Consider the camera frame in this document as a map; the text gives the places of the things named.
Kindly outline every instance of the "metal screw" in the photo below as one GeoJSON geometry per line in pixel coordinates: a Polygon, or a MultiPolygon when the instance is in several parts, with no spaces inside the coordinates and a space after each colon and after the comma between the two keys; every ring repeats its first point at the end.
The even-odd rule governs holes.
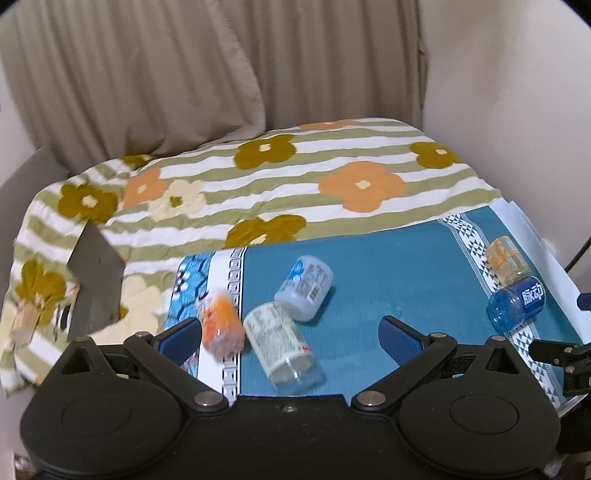
{"type": "Polygon", "coordinates": [[[204,390],[193,397],[193,401],[202,407],[214,407],[222,402],[222,394],[213,390],[204,390]]]}
{"type": "Polygon", "coordinates": [[[282,410],[284,413],[295,413],[295,412],[297,411],[297,407],[296,407],[295,405],[292,405],[292,404],[289,404],[289,403],[288,403],[288,404],[286,404],[286,405],[283,405],[283,406],[281,407],[281,410],[282,410]]]}
{"type": "Polygon", "coordinates": [[[375,390],[366,390],[357,395],[357,401],[366,407],[377,407],[386,401],[386,395],[375,390]]]}

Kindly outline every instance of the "bottle label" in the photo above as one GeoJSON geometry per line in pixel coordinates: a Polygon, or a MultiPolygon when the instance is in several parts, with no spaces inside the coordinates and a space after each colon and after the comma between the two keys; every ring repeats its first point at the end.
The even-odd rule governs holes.
{"type": "Polygon", "coordinates": [[[286,358],[312,354],[289,314],[275,303],[264,303],[246,315],[244,329],[267,377],[286,358]]]}
{"type": "Polygon", "coordinates": [[[321,265],[315,263],[304,265],[304,262],[298,259],[291,267],[279,291],[293,289],[296,294],[314,303],[328,278],[326,270],[321,265]]]}
{"type": "Polygon", "coordinates": [[[542,282],[535,277],[525,277],[513,284],[519,297],[525,318],[539,313],[546,302],[546,293],[542,282]]]}

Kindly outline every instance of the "yellow flower pattern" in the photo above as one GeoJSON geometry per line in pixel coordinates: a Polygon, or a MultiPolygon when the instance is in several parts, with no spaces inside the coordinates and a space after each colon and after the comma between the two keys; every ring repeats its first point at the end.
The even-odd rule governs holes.
{"type": "Polygon", "coordinates": [[[126,155],[121,157],[121,161],[125,163],[129,168],[137,170],[138,168],[145,167],[156,157],[154,155],[141,154],[141,155],[126,155]]]}
{"type": "Polygon", "coordinates": [[[294,135],[281,134],[271,138],[252,140],[238,147],[234,155],[234,163],[241,170],[256,168],[267,162],[281,163],[296,154],[296,148],[291,143],[294,135]]]}
{"type": "Polygon", "coordinates": [[[60,274],[45,272],[36,260],[28,260],[22,266],[21,282],[15,292],[20,300],[40,310],[39,324],[46,325],[51,321],[57,303],[66,295],[66,282],[60,274]]]}
{"type": "Polygon", "coordinates": [[[57,211],[66,218],[105,223],[117,211],[117,205],[116,193],[105,192],[89,183],[78,186],[66,183],[61,187],[57,211]]]}
{"type": "Polygon", "coordinates": [[[278,215],[268,222],[259,217],[243,220],[228,232],[223,247],[290,242],[296,239],[294,235],[305,226],[306,219],[299,215],[278,215]]]}
{"type": "Polygon", "coordinates": [[[435,142],[415,142],[409,148],[418,155],[417,163],[425,168],[446,168],[462,162],[449,148],[435,142]]]}

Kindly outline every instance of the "orange flower pattern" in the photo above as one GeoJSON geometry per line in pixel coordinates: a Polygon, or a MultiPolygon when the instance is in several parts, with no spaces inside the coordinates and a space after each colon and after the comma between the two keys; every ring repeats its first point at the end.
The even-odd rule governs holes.
{"type": "Polygon", "coordinates": [[[160,168],[149,168],[127,182],[123,195],[123,207],[131,208],[158,199],[164,195],[167,187],[167,183],[160,180],[160,168]]]}
{"type": "Polygon", "coordinates": [[[319,189],[325,195],[341,197],[346,210],[366,213],[377,210],[384,200],[404,194],[406,184],[380,163],[357,161],[324,177],[319,189]]]}
{"type": "Polygon", "coordinates": [[[301,130],[333,130],[335,128],[361,125],[357,120],[337,120],[334,122],[317,122],[315,124],[300,125],[301,130]]]}

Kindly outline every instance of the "floral blanket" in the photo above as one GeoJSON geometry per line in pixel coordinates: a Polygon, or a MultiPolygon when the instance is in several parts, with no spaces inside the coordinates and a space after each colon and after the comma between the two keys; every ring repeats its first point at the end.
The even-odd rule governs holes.
{"type": "Polygon", "coordinates": [[[164,329],[186,255],[397,228],[499,196],[454,152],[385,118],[109,160],[48,186],[25,214],[0,320],[0,380],[5,391],[23,378],[38,384],[66,347],[63,316],[77,291],[66,263],[87,221],[126,261],[121,319],[93,334],[119,343],[164,329]],[[36,327],[16,342],[23,312],[36,327]]]}

